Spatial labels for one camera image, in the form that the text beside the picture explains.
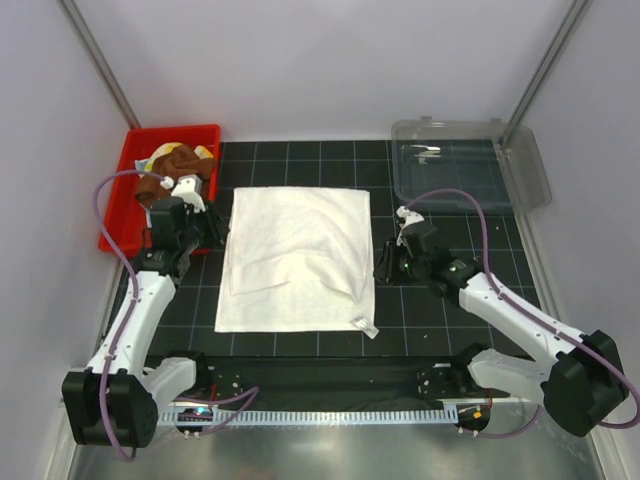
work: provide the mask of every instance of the cable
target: cable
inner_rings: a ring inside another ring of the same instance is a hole
[[[238,400],[242,400],[245,397],[249,397],[242,404],[242,406],[238,410],[233,412],[233,414],[229,418],[227,418],[226,420],[223,420],[218,425],[216,425],[216,426],[214,426],[212,428],[209,428],[208,430],[203,430],[200,433],[200,435],[202,436],[202,435],[210,435],[210,434],[212,434],[214,432],[217,432],[218,430],[224,428],[229,423],[234,421],[238,417],[238,415],[240,415],[242,412],[244,412],[247,409],[247,407],[251,404],[251,402],[253,402],[253,400],[256,398],[256,395],[258,395],[259,391],[260,391],[260,389],[258,387],[251,387],[249,390],[246,390],[245,392],[242,392],[240,395],[237,395],[237,396],[231,397],[231,398],[225,398],[224,400],[214,400],[214,401],[197,400],[197,401],[194,402],[189,397],[178,397],[176,400],[181,401],[181,402],[199,403],[199,404],[202,404],[202,405],[209,405],[210,407],[212,407],[212,406],[215,406],[215,405],[226,405],[226,404],[229,404],[229,403],[234,403],[234,402],[236,402]],[[213,420],[213,417],[211,417],[211,416],[197,415],[197,418],[205,418],[205,419]]]
[[[538,407],[536,408],[536,411],[533,413],[533,417],[531,417],[531,419],[527,423],[525,423],[520,428],[508,433],[485,433],[485,432],[478,432],[476,430],[469,430],[467,428],[462,428],[462,427],[458,429],[458,432],[466,433],[467,435],[473,435],[474,437],[490,438],[493,440],[513,438],[516,435],[520,435],[521,433],[524,433],[527,430],[529,430],[533,426],[533,424],[536,423],[541,413],[542,413],[542,408],[540,407],[540,405],[538,405]]]
[[[493,407],[493,389],[487,388],[487,394],[489,396],[489,404],[487,405],[485,410],[489,411]]]
[[[602,357],[602,355],[593,351],[583,343],[575,340],[574,338],[570,337],[565,333],[557,332],[551,325],[548,325],[544,320],[538,318],[536,314],[529,312],[527,309],[520,306],[515,300],[509,297],[507,294],[500,291],[500,288],[496,283],[493,274],[491,273],[491,269],[489,268],[489,230],[487,229],[487,221],[485,219],[484,212],[482,211],[482,207],[480,206],[480,204],[475,198],[473,198],[467,192],[458,190],[457,188],[441,188],[441,189],[432,190],[430,192],[426,192],[422,195],[419,195],[418,197],[416,197],[415,199],[413,199],[407,204],[407,208],[411,208],[420,200],[425,200],[426,198],[429,198],[431,196],[450,194],[450,193],[461,195],[464,198],[466,198],[475,207],[476,211],[478,212],[478,216],[480,217],[480,226],[482,228],[482,263],[484,267],[484,273],[487,276],[487,280],[489,281],[489,284],[491,285],[491,287],[495,290],[496,293],[498,293],[498,297],[502,298],[506,303],[508,303],[516,311],[518,311],[519,313],[527,317],[529,320],[533,321],[540,328],[544,328],[548,332],[553,333],[554,335],[561,338],[562,340],[569,342],[574,347],[585,352],[587,355],[589,355],[591,358],[593,358],[602,366],[604,366],[607,370],[609,370],[609,372],[611,372],[611,374],[615,376],[621,383],[623,383],[624,386],[629,389],[629,392],[631,392],[631,395],[633,396],[633,399],[635,400],[636,407],[637,407],[635,416],[628,422],[624,422],[620,424],[600,422],[599,425],[602,427],[614,428],[614,429],[627,429],[627,428],[631,428],[638,425],[638,423],[640,423],[640,391],[638,391],[635,385],[633,385],[633,383],[631,383],[631,381],[627,377],[625,377],[624,374],[620,372],[620,370],[618,370],[606,358]],[[538,407],[538,410],[536,411],[536,415],[540,413],[539,410],[540,410],[540,407]],[[522,429],[517,430],[517,432],[519,433],[523,432],[524,430],[529,428],[532,424],[533,424],[532,422],[527,423]],[[483,434],[479,436],[487,436],[487,435],[492,435],[491,437],[488,437],[488,438],[508,438],[512,436],[510,434]]]
[[[109,234],[107,227],[104,224],[104,221],[102,220],[102,216],[100,215],[100,209],[98,207],[98,196],[100,195],[100,191],[102,190],[102,188],[112,180],[115,180],[118,177],[123,177],[126,175],[147,175],[147,176],[157,178],[160,181],[164,180],[165,177],[154,172],[145,172],[145,171],[138,171],[138,170],[122,170],[120,172],[116,172],[104,178],[98,184],[98,186],[93,192],[93,215],[97,220],[98,227],[100,228],[100,231],[104,235],[104,238],[107,240],[107,243],[111,246],[113,252],[120,259],[125,269],[129,273],[129,278],[131,279],[131,285],[133,288],[133,297],[131,298],[131,302],[127,307],[127,310],[122,318],[122,321],[120,322],[120,325],[118,326],[118,329],[116,330],[116,333],[113,335],[113,340],[111,342],[111,345],[109,346],[107,355],[105,355],[104,366],[102,367],[102,374],[100,376],[100,384],[98,388],[98,403],[100,405],[100,417],[102,419],[102,423],[104,424],[105,433],[109,438],[109,443],[111,443],[111,446],[116,450],[116,453],[122,460],[124,460],[125,462],[132,462],[135,459],[135,453],[136,453],[135,448],[133,449],[131,455],[127,455],[127,452],[124,451],[124,448],[122,448],[122,445],[118,441],[116,432],[113,428],[113,425],[111,424],[111,419],[109,418],[109,409],[107,407],[107,380],[109,379],[109,370],[111,369],[111,363],[115,358],[115,353],[118,347],[118,341],[120,340],[120,337],[122,337],[122,334],[124,333],[124,329],[127,326],[127,323],[131,318],[131,315],[133,314],[133,310],[135,309],[136,304],[138,303],[139,285],[138,285],[138,278],[136,277],[136,272],[133,269],[133,265],[131,265],[131,262],[129,262],[124,252],[120,249],[120,247],[118,247],[115,240],[113,240],[113,238]],[[215,402],[206,402],[206,401],[193,400],[193,399],[183,399],[183,400],[193,402],[193,403],[204,403],[207,405],[224,405],[226,403],[232,403],[237,400],[241,400],[245,396],[249,396],[251,394],[250,398],[242,405],[242,407],[240,407],[234,413],[234,415],[229,417],[220,425],[216,425],[216,427],[210,430],[207,430],[205,434],[208,434],[208,433],[213,433],[219,430],[220,428],[224,427],[229,422],[234,420],[240,412],[242,412],[249,406],[249,404],[253,401],[253,399],[258,394],[258,390],[259,390],[258,387],[253,387],[247,390],[246,392],[238,395],[237,397],[233,397],[226,400],[217,400]]]

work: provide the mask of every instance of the transparent plastic lid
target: transparent plastic lid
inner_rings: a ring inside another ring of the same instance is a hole
[[[510,145],[500,141],[507,125],[500,122],[403,120],[392,129],[396,195],[407,203],[440,188],[473,195],[487,213],[530,210],[546,204],[550,193],[531,131],[521,127]],[[465,213],[473,207],[457,195],[417,203],[421,211]]]

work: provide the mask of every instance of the black grid mat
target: black grid mat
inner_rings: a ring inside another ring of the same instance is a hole
[[[233,188],[241,186],[365,189],[371,194],[374,248],[381,248],[396,234],[393,214],[399,206],[391,186],[389,148],[385,141],[226,144],[218,208],[228,217]],[[480,254],[477,217],[432,215],[431,221],[455,252]],[[513,216],[490,216],[488,224],[493,271],[509,288],[537,304]],[[433,297],[426,287],[376,287],[375,324],[380,333],[374,340],[360,332],[215,333],[223,255],[216,250],[192,258],[190,270],[160,320],[150,355],[193,349],[217,356],[440,356],[456,354],[473,342],[507,354],[523,354],[496,329]],[[122,301],[125,285],[123,277],[116,305]]]

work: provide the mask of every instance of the metal frame bar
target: metal frame bar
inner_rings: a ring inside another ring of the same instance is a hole
[[[524,94],[520,98],[518,106],[509,119],[509,126],[507,127],[501,142],[503,145],[507,145],[509,143],[515,129],[518,128],[524,120],[524,117],[527,115],[533,101],[542,89],[547,78],[549,78],[553,68],[557,65],[558,60],[569,43],[569,40],[575,33],[580,21],[584,18],[592,3],[593,0],[574,0],[569,7],[562,23],[558,27],[558,30],[556,30],[551,43],[547,47],[547,51],[544,53],[538,68],[529,81],[529,85],[527,85]]]
[[[104,57],[102,50],[98,45],[98,42],[94,38],[87,22],[84,20],[84,17],[80,13],[78,9],[78,5],[75,0],[58,0],[58,4],[62,9],[62,12],[65,14],[71,27],[75,31],[76,35],[78,35],[78,39],[80,43],[86,50],[89,55],[89,59],[93,66],[96,68],[98,75],[102,78],[105,87],[111,94],[113,101],[116,106],[120,110],[120,113],[124,117],[124,119],[129,124],[130,128],[140,128],[140,122],[138,121],[138,117],[136,117],[133,108],[129,104],[127,97],[125,96],[118,80],[116,79],[109,63]]]

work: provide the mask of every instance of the white towel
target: white towel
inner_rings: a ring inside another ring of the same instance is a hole
[[[217,332],[357,330],[373,323],[369,192],[237,188]]]

